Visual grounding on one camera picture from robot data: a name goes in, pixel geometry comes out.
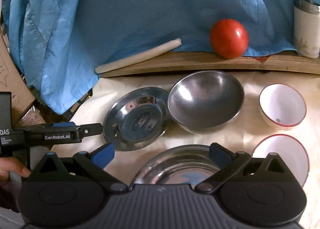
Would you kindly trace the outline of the person's left hand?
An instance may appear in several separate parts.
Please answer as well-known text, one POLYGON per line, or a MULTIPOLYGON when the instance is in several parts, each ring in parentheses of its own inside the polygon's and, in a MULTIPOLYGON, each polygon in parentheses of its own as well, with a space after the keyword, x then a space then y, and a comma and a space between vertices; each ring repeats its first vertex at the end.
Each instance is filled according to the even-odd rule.
POLYGON ((31 171, 15 157, 4 157, 0 159, 1 182, 9 180, 9 173, 14 172, 17 175, 27 178, 31 171))

